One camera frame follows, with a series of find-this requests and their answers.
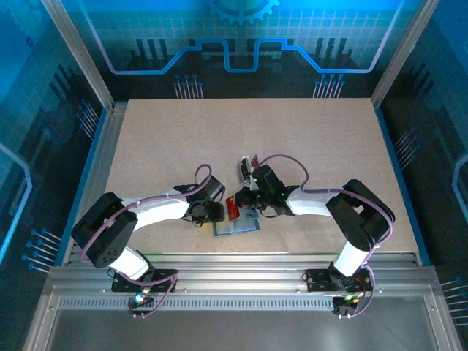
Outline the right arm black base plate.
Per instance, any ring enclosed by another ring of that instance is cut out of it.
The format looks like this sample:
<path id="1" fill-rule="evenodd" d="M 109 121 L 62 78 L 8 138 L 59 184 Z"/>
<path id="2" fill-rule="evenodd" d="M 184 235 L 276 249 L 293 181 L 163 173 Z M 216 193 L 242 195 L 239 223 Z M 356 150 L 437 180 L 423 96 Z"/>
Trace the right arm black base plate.
<path id="1" fill-rule="evenodd" d="M 308 269 L 301 276 L 308 292 L 368 292 L 373 284 L 366 269 L 358 269 L 352 276 L 332 273 L 328 269 Z"/>

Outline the aluminium frame rail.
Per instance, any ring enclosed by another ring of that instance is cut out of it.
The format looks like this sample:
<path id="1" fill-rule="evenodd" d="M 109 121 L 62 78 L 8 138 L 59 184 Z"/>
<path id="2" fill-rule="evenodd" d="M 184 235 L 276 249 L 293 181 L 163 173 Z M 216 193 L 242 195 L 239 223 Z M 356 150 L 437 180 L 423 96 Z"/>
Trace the aluminium frame rail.
<path id="1" fill-rule="evenodd" d="M 79 263 L 53 267 L 44 286 L 47 295 L 110 294 L 112 279 L 104 269 Z M 155 268 L 178 271 L 178 295 L 303 295 L 307 269 L 327 268 L 331 254 L 157 254 Z M 420 295 L 439 282 L 434 268 L 418 265 L 410 253 L 377 253 L 369 262 L 378 296 Z"/>

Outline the aluminium corner post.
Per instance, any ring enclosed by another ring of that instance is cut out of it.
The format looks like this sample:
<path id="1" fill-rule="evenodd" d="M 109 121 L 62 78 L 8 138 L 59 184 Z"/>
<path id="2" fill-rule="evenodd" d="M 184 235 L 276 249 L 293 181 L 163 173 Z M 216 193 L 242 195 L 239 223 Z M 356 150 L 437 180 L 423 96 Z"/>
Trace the aluminium corner post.
<path id="1" fill-rule="evenodd" d="M 416 43 L 434 14 L 439 2 L 440 0 L 424 0 L 415 12 L 371 96 L 371 103 L 375 110 L 382 104 L 404 66 L 404 63 L 414 50 Z"/>
<path id="2" fill-rule="evenodd" d="M 40 1 L 85 75 L 99 102 L 107 112 L 112 113 L 115 102 L 61 0 Z"/>

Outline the grey metal shelf panel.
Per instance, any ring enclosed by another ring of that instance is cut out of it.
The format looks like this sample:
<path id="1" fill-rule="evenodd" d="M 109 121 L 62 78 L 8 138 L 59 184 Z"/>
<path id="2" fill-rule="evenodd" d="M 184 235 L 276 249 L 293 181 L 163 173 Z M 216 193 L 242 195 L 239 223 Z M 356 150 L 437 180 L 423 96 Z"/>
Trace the grey metal shelf panel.
<path id="1" fill-rule="evenodd" d="M 361 315 L 305 308 L 156 312 L 51 309 L 20 351 L 468 351 L 468 327 L 418 296 L 375 297 Z"/>

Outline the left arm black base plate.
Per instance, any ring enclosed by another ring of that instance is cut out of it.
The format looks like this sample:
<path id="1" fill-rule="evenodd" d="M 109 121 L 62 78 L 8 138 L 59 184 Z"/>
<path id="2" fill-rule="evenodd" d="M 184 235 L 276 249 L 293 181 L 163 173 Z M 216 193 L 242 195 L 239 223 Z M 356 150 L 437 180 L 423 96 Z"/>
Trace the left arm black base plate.
<path id="1" fill-rule="evenodd" d="M 176 269 L 150 268 L 137 280 L 143 285 L 131 283 L 122 275 L 114 273 L 111 290 L 117 293 L 139 293 L 142 292 L 145 287 L 150 287 L 151 293 L 162 293 L 169 288 L 171 277 L 177 273 L 178 271 Z"/>

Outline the aluminium side rail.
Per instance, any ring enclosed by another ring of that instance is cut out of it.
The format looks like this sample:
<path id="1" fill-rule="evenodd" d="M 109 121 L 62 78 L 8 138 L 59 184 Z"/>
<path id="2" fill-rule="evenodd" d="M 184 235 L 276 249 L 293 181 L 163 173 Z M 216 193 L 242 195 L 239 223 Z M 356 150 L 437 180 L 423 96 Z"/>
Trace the aluminium side rail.
<path id="1" fill-rule="evenodd" d="M 105 191 L 126 109 L 126 102 L 117 102 L 112 112 L 101 115 L 65 225 L 55 266 L 67 264 L 73 246 L 72 228 Z"/>

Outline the teal card holder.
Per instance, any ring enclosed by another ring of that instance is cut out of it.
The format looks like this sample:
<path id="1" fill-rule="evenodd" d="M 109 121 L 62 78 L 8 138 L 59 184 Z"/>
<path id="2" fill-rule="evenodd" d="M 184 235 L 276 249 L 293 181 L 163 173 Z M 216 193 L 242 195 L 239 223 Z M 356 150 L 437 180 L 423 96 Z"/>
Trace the teal card holder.
<path id="1" fill-rule="evenodd" d="M 230 221 L 225 211 L 222 222 L 213 223 L 214 237 L 224 237 L 243 233 L 253 233 L 260 229 L 259 216 L 255 210 L 241 209 L 240 216 Z"/>

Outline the black connector box with LED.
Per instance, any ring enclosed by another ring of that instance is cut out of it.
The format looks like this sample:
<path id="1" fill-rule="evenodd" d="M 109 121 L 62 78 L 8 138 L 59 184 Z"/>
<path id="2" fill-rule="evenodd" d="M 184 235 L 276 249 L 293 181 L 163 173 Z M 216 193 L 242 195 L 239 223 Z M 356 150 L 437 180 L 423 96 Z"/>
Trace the black connector box with LED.
<path id="1" fill-rule="evenodd" d="M 333 313 L 340 318 L 348 318 L 354 315 L 358 309 L 359 298 L 353 296 L 334 297 Z"/>
<path id="2" fill-rule="evenodd" d="M 137 309 L 142 307 L 151 306 L 154 302 L 154 299 L 144 292 L 138 292 L 135 294 L 134 297 L 129 299 L 129 308 L 130 309 Z"/>

